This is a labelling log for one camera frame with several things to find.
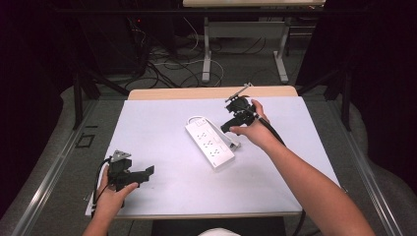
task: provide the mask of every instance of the power strip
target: power strip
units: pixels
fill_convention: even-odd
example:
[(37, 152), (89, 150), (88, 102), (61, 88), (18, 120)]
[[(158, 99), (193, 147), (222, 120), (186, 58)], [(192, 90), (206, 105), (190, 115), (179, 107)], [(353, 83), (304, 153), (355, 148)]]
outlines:
[(206, 118), (199, 118), (185, 128), (214, 170), (234, 159), (234, 153), (212, 128)]

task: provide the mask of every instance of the person's right hand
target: person's right hand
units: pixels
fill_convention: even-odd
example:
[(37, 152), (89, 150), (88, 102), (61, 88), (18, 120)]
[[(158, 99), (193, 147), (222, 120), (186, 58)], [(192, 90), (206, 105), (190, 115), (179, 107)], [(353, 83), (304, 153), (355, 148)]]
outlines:
[[(263, 106), (257, 101), (252, 99), (252, 104), (255, 105), (256, 112), (262, 116), (267, 122), (269, 122), (266, 114), (264, 113)], [(279, 143), (276, 137), (265, 127), (258, 119), (248, 127), (233, 126), (230, 127), (230, 132), (236, 135), (246, 136), (256, 146), (265, 149), (268, 145)]]

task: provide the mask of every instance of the white desk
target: white desk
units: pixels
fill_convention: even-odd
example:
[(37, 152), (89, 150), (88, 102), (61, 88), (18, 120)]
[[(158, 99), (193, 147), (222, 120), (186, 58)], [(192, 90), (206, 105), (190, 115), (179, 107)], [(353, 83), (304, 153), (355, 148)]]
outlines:
[[(320, 6), (325, 0), (184, 0), (185, 7), (192, 8), (236, 8), (236, 7), (295, 7)], [(265, 37), (279, 38), (278, 50), (273, 51), (279, 78), (285, 85), (288, 77), (282, 61), (285, 42), (288, 37), (291, 19), (285, 22), (210, 22), (205, 18), (205, 62), (202, 81), (209, 81), (211, 52), (209, 39), (212, 37)]]
[[(106, 157), (120, 149), (132, 154), (131, 171), (154, 165), (155, 172), (126, 199), (118, 217), (277, 216), (301, 211), (269, 157), (246, 137), (228, 133), (242, 146), (231, 163), (214, 172), (186, 132), (185, 124), (191, 116), (206, 116), (217, 126), (231, 119), (224, 98), (237, 90), (168, 88), (132, 92)], [(294, 88), (248, 88), (245, 93), (257, 96), (289, 148), (338, 184), (306, 105)]]

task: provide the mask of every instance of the wooden table edge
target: wooden table edge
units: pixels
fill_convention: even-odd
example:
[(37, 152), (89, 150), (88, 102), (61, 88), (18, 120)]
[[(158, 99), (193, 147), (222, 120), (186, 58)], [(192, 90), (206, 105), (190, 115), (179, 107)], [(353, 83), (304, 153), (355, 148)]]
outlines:
[[(227, 99), (243, 87), (223, 88), (152, 88), (134, 89), (130, 92), (128, 100), (161, 100), (161, 99)], [(248, 96), (298, 96), (295, 87), (249, 87), (240, 95)]]

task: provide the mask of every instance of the black curtain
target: black curtain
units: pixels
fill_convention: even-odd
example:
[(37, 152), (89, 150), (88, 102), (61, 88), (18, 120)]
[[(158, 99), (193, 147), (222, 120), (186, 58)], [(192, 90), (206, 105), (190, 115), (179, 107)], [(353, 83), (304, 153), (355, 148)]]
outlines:
[[(297, 85), (305, 86), (331, 69), (339, 68), (349, 48), (354, 52), (352, 102), (368, 132), (368, 155), (381, 167), (402, 178), (417, 193), (417, 18), (412, 1), (335, 1), (328, 9), (370, 6), (373, 16), (355, 20), (320, 19)], [(364, 37), (360, 29), (370, 21)]]
[(60, 93), (72, 85), (44, 11), (38, 1), (0, 4), (1, 216), (27, 181), (56, 126), (63, 105)]

